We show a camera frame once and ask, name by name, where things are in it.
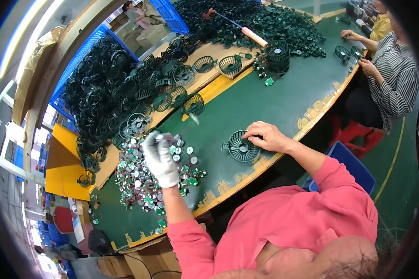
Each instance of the white work glove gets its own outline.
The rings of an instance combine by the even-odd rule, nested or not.
[[[364,22],[363,20],[361,20],[361,19],[357,19],[355,22],[357,22],[357,24],[358,24],[359,26],[363,26],[363,25],[365,25],[365,22]]]
[[[168,137],[163,137],[160,142],[156,142],[156,137],[159,135],[157,131],[150,133],[141,145],[147,167],[157,178],[160,187],[170,188],[180,183],[179,174],[169,152],[169,143],[166,139]]]

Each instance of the green workbench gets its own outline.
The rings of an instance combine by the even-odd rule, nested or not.
[[[331,17],[319,22],[317,29],[326,37],[323,46],[328,54],[326,58],[292,57],[289,71],[269,87],[256,72],[248,74],[205,104],[203,113],[198,116],[199,126],[191,118],[182,121],[179,112],[159,126],[162,132],[180,134],[185,144],[183,150],[192,146],[193,155],[198,158],[195,166],[208,173],[199,179],[197,186],[188,187],[189,193],[184,197],[190,209],[198,209],[197,214],[222,202],[265,170],[256,164],[232,159],[228,150],[221,151],[222,141],[226,142],[232,133],[246,129],[257,120],[272,123],[288,137],[295,137],[301,132],[298,119],[304,117],[317,100],[334,91],[335,81],[342,83],[348,76],[351,65],[342,65],[333,53],[336,45],[351,47],[350,42],[340,38],[341,30],[360,32],[359,27],[336,22],[335,17]],[[183,151],[181,163],[188,161],[185,154]],[[266,167],[280,156],[275,155],[274,160],[269,161],[273,153],[263,151],[261,155]],[[144,212],[138,204],[127,210],[120,204],[114,175],[100,191],[95,189],[91,194],[98,195],[101,203],[95,210],[100,218],[99,225],[94,228],[103,231],[117,248],[133,247],[158,236],[151,236],[158,227],[159,217],[155,212]]]

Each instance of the red chair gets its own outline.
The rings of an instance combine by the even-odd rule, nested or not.
[[[349,125],[343,130],[341,130],[341,120],[338,116],[333,116],[331,120],[334,136],[329,146],[332,146],[336,141],[340,141],[359,159],[362,159],[363,155],[380,142],[383,137],[383,132],[375,131],[370,127],[364,127],[354,120],[350,120]],[[358,146],[350,142],[358,136],[363,136],[363,146]]]
[[[53,213],[53,220],[60,233],[74,233],[70,208],[56,206]]]

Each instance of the woman's right hand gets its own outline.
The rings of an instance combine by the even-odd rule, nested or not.
[[[360,39],[362,38],[362,36],[349,29],[341,31],[340,37],[346,37],[348,40],[353,41],[360,41]]]
[[[242,138],[248,138],[254,145],[268,151],[287,153],[297,141],[286,137],[278,128],[263,121],[257,121],[247,127]]]

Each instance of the cable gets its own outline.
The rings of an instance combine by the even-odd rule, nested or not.
[[[155,272],[154,274],[152,274],[151,279],[152,279],[155,275],[157,275],[158,273],[162,273],[162,272],[173,272],[173,273],[180,273],[180,274],[181,274],[181,272],[180,272],[180,271],[175,271],[175,270],[162,270],[162,271],[157,271],[157,272]]]
[[[140,259],[138,259],[138,258],[135,258],[135,257],[132,257],[131,255],[129,255],[129,254],[124,254],[124,255],[126,255],[126,256],[128,256],[128,257],[130,257],[130,258],[133,258],[133,259],[135,259],[135,260],[137,260],[137,261],[140,261],[143,265],[144,265],[144,267],[146,268],[146,270],[147,270],[147,273],[149,273],[149,276],[151,277],[151,279],[153,279],[153,277],[154,276],[156,276],[158,273],[163,273],[163,272],[173,272],[173,273],[180,273],[181,274],[181,272],[180,271],[174,271],[174,270],[162,270],[162,271],[157,271],[157,272],[155,272],[154,274],[152,274],[151,275],[151,272],[149,271],[149,268],[147,268],[147,265],[142,261],[142,260],[140,260]]]

